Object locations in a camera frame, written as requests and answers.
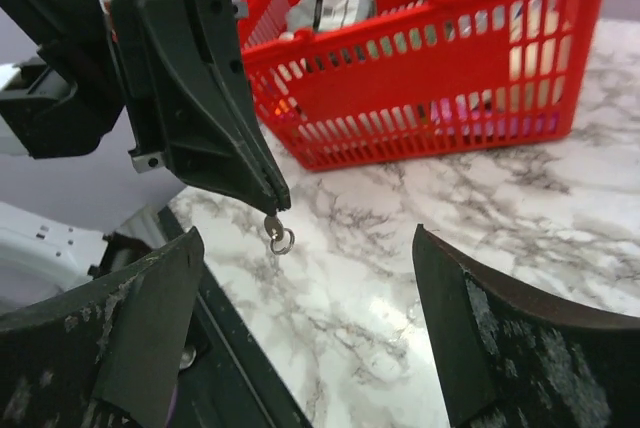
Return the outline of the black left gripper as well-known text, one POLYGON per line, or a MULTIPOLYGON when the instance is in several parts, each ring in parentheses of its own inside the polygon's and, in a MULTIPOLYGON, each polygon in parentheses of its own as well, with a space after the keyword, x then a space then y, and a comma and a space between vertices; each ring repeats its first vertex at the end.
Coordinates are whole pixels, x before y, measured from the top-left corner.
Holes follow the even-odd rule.
POLYGON ((110 48, 134 166, 259 211, 291 208, 245 77, 232 0, 113 0, 110 48))

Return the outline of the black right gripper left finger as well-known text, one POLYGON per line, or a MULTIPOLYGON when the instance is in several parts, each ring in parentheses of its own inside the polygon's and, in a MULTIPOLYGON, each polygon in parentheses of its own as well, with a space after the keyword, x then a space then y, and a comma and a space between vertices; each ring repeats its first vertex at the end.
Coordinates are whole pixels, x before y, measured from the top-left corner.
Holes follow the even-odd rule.
POLYGON ((163 427, 200 278, 196 229, 1 317, 4 427, 163 427))

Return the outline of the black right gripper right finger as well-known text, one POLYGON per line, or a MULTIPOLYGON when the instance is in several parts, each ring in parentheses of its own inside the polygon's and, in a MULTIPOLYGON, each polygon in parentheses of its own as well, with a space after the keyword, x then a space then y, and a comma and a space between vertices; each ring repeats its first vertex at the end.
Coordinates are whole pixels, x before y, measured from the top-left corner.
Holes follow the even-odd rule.
POLYGON ((422 225, 412 258, 450 426, 638 426, 638 318, 524 283, 422 225))

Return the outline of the small silver key with ring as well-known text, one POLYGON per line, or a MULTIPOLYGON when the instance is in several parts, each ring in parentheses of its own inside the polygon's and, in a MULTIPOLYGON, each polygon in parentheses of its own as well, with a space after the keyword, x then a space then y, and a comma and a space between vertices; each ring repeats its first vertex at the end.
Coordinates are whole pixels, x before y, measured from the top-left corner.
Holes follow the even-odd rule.
POLYGON ((277 216, 266 216, 264 228, 269 236, 269 247, 276 256, 288 254, 295 244, 295 234, 286 228, 277 216))

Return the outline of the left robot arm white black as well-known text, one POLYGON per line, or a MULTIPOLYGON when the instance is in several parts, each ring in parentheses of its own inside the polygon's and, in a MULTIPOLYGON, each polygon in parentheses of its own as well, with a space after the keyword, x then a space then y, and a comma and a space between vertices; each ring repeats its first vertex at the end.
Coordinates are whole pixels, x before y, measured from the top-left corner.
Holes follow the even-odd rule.
POLYGON ((5 153, 85 156, 129 117, 139 172, 268 216, 291 206, 261 133, 244 67, 235 0, 1 0, 37 46, 1 91, 5 153))

